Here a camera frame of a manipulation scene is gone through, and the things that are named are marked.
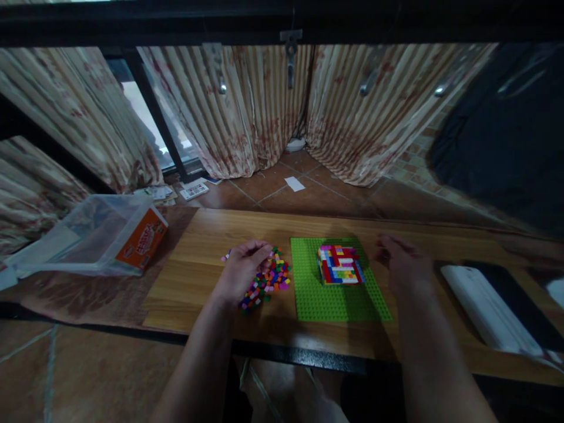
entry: floral curtain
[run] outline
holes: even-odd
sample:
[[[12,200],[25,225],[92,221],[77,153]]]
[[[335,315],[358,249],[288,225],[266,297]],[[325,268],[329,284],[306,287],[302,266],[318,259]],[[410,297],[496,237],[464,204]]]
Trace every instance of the floral curtain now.
[[[303,111],[312,51],[313,46],[298,48],[289,90],[284,46],[224,46],[221,71],[227,93],[221,95],[202,47],[139,48],[200,160],[216,178],[251,176],[279,160]]]
[[[296,125],[305,107],[311,155],[343,181],[369,186],[389,170],[494,47],[476,46],[479,54],[469,72],[441,99],[433,96],[434,88],[464,46],[385,47],[381,72],[366,97],[359,95],[359,88],[367,45],[300,46],[293,90],[287,88],[283,46],[223,47],[227,95],[217,93],[203,48],[139,50],[214,177],[251,176],[275,164],[292,135],[298,134]]]
[[[25,138],[0,140],[0,257],[37,240],[90,194]]]
[[[308,151],[344,182],[370,186],[487,61],[495,45],[480,49],[449,95],[434,90],[459,52],[457,44],[385,47],[375,85],[359,95],[366,45],[322,45],[315,58],[306,141]]]
[[[116,192],[163,183],[98,48],[0,49],[0,92]]]

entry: window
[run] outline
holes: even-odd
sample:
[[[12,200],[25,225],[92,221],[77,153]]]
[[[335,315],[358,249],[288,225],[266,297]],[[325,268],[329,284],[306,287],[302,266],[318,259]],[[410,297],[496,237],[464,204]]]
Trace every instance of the window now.
[[[108,57],[106,55],[106,61],[116,79],[121,83],[124,95],[129,100],[133,110],[137,114],[137,117],[139,118],[139,124],[147,134],[147,138],[149,138],[149,142],[153,148],[153,151],[159,159],[160,167],[163,172],[171,173],[175,170],[178,170],[180,175],[182,176],[183,173],[186,173],[184,170],[185,165],[189,164],[190,168],[194,169],[194,165],[196,164],[195,162],[199,163],[194,144],[184,133],[182,125],[172,112],[162,90],[158,87],[158,84],[153,81],[150,73],[147,71],[145,66],[141,64],[141,67],[137,66],[137,68],[143,69],[146,80],[148,80],[149,85],[152,89],[152,93],[156,98],[156,102],[158,103],[158,107],[162,112],[166,127],[168,128],[168,132],[172,137],[173,146],[171,146],[170,144],[168,146],[166,145],[166,142],[163,139],[161,132],[159,131],[155,119],[153,118],[150,107],[148,107],[145,101],[142,90],[135,81],[125,59],[115,57],[115,55],[112,55],[112,57]],[[180,161],[183,165],[182,169],[177,169],[178,163],[174,162],[174,152],[171,153],[171,151],[169,151],[169,148],[174,148],[174,150],[178,152]]]

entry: forearm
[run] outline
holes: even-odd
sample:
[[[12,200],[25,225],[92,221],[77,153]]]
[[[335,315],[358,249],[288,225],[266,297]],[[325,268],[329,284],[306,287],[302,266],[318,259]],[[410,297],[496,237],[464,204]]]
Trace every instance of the forearm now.
[[[408,420],[496,421],[435,296],[399,296],[398,311]]]
[[[154,422],[221,421],[235,306],[214,293],[206,301],[153,414]]]

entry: brown cloth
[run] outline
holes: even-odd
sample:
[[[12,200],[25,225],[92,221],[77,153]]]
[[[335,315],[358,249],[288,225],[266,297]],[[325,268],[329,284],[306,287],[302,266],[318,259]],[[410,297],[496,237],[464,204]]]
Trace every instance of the brown cloth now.
[[[141,328],[147,315],[143,301],[197,210],[182,206],[159,208],[169,229],[141,277],[40,272],[0,292],[0,301],[19,303],[64,323]]]

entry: left hand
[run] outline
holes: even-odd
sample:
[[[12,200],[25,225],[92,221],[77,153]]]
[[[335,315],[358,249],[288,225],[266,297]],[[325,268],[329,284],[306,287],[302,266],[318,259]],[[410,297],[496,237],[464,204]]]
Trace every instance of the left hand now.
[[[214,293],[236,306],[259,272],[268,270],[273,246],[266,241],[250,240],[231,249]]]

